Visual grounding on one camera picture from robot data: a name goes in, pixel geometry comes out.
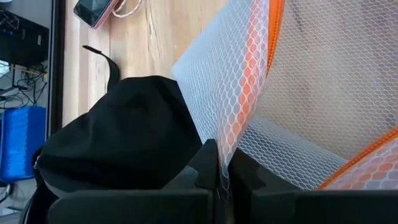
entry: orange trim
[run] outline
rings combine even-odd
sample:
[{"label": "orange trim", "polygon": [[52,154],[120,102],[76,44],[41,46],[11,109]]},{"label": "orange trim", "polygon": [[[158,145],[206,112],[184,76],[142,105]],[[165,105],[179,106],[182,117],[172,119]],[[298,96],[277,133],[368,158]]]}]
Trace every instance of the orange trim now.
[{"label": "orange trim", "polygon": [[269,1],[269,27],[268,27],[268,63],[267,74],[271,68],[274,59],[276,43],[282,23],[282,15],[284,12],[284,0],[270,0]]},{"label": "orange trim", "polygon": [[358,163],[360,160],[365,158],[370,153],[374,152],[375,150],[379,149],[381,146],[393,141],[395,138],[398,138],[398,126],[394,127],[389,133],[383,135],[382,138],[377,140],[375,143],[368,146],[363,152],[359,153],[356,157],[350,160],[347,164],[345,164],[342,168],[336,171],[331,177],[329,177],[324,183],[319,186],[318,189],[324,189],[325,187],[329,186],[332,182],[334,182],[341,174],[346,172],[349,168],[353,165]]}]

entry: black strap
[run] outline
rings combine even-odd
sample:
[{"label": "black strap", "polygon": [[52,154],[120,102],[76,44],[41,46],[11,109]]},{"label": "black strap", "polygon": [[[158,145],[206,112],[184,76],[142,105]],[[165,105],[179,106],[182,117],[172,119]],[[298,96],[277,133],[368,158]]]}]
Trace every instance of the black strap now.
[{"label": "black strap", "polygon": [[114,61],[112,61],[112,59],[110,59],[108,56],[106,56],[105,54],[102,54],[101,51],[94,49],[87,45],[84,45],[83,47],[93,53],[104,56],[106,58],[106,60],[108,61],[109,81],[108,81],[107,91],[109,91],[112,87],[116,86],[116,84],[118,84],[118,82],[120,81],[120,69],[119,69],[118,65],[116,65],[116,63]]}]

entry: white mesh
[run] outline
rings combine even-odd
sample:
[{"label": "white mesh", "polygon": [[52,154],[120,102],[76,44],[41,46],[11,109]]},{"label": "white mesh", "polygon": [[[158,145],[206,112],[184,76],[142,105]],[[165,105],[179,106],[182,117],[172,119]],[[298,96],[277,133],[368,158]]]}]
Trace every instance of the white mesh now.
[{"label": "white mesh", "polygon": [[243,135],[244,152],[300,188],[314,189],[397,126],[398,2],[286,0],[261,91],[268,5],[230,0],[172,74],[201,140],[217,139],[225,177]]}]

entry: black fabric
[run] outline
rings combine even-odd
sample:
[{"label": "black fabric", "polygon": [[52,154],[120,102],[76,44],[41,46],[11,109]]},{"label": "black fabric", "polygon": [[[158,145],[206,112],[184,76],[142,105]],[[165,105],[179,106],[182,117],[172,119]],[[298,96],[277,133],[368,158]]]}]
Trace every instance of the black fabric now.
[{"label": "black fabric", "polygon": [[115,83],[119,69],[108,61],[107,94],[45,143],[37,167],[65,192],[160,189],[189,163],[200,138],[177,82],[152,76]]}]

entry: black device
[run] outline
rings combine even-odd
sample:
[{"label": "black device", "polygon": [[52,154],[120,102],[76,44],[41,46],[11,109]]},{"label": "black device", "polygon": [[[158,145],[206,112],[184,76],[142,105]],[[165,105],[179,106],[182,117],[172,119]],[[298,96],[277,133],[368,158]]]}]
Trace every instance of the black device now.
[{"label": "black device", "polygon": [[0,10],[0,60],[30,67],[47,60],[49,29]]},{"label": "black device", "polygon": [[73,12],[91,28],[97,29],[105,22],[117,3],[118,0],[79,0]]}]

